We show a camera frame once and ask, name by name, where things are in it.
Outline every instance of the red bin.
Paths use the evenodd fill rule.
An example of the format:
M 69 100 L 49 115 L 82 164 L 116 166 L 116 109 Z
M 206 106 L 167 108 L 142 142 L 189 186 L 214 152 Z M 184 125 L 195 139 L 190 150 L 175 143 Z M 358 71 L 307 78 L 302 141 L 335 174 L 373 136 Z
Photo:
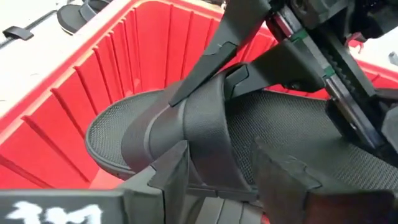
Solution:
M 221 10 L 197 4 L 115 0 L 82 28 L 68 58 L 0 119 L 0 188 L 84 189 L 118 182 L 107 177 L 101 183 L 106 175 L 86 152 L 85 131 L 111 103 L 188 74 L 221 17 Z M 250 61 L 275 44 L 264 27 L 233 62 Z M 398 87 L 396 72 L 359 64 L 376 87 Z M 291 93 L 327 98 L 323 90 Z

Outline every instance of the red plastic crate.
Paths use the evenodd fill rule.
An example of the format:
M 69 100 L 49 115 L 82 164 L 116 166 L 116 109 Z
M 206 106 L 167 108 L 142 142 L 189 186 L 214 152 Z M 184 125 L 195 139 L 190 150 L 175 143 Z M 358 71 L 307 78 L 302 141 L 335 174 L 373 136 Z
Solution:
M 98 173 L 86 153 L 83 137 L 88 125 L 121 98 L 184 78 L 220 17 L 221 11 L 207 4 L 113 1 L 75 36 L 76 50 L 68 59 L 0 119 L 0 188 L 117 184 L 117 179 Z M 263 28 L 232 63 L 250 61 L 275 44 Z M 398 86 L 395 72 L 359 64 L 377 87 Z M 281 86 L 272 89 L 288 92 Z M 327 97 L 323 90 L 290 92 Z

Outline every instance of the white label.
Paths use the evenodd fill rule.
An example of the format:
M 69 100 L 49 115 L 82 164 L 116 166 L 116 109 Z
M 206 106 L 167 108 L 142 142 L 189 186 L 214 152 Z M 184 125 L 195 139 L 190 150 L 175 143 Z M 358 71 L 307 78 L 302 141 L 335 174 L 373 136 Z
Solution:
M 14 204 L 17 210 L 6 216 L 7 219 L 22 220 L 24 224 L 41 224 L 40 215 L 43 208 L 29 202 L 17 202 Z M 53 224 L 76 223 L 101 224 L 102 211 L 98 205 L 87 205 L 74 212 L 67 213 L 60 207 L 48 208 L 45 211 L 45 221 Z

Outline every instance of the white floor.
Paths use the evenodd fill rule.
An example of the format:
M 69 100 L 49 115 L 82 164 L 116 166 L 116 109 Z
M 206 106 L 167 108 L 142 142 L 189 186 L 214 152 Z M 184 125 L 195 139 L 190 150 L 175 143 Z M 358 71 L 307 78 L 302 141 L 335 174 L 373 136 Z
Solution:
M 64 2 L 0 0 L 0 30 L 9 26 L 25 27 Z M 35 36 L 30 40 L 15 40 L 0 50 L 0 117 L 41 82 L 49 72 L 49 65 L 53 67 L 55 62 L 65 57 L 63 53 L 73 38 L 61 30 L 55 14 L 31 32 Z M 398 29 L 379 40 L 368 41 L 361 58 L 371 63 L 387 64 L 388 54 L 393 50 L 398 52 L 397 36 Z

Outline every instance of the white surface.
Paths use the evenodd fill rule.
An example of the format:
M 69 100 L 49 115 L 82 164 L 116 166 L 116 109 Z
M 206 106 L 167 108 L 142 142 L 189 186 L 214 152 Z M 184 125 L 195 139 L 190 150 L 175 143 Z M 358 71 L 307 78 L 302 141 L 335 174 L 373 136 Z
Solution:
M 56 8 L 56 2 L 66 0 L 0 0 L 0 30 L 9 26 L 25 27 L 47 12 Z M 126 1 L 112 3 L 114 9 L 121 8 Z M 112 14 L 114 9 L 107 7 L 101 14 Z M 91 35 L 91 28 L 104 24 L 106 15 L 96 16 L 77 35 Z M 16 40 L 0 50 L 0 117 L 21 100 L 45 75 L 65 60 L 81 43 L 61 30 L 56 15 L 53 15 L 35 29 L 34 37 L 28 41 Z M 398 29 L 379 40 L 369 40 L 361 54 L 361 59 L 371 63 L 388 64 L 388 54 L 398 52 Z

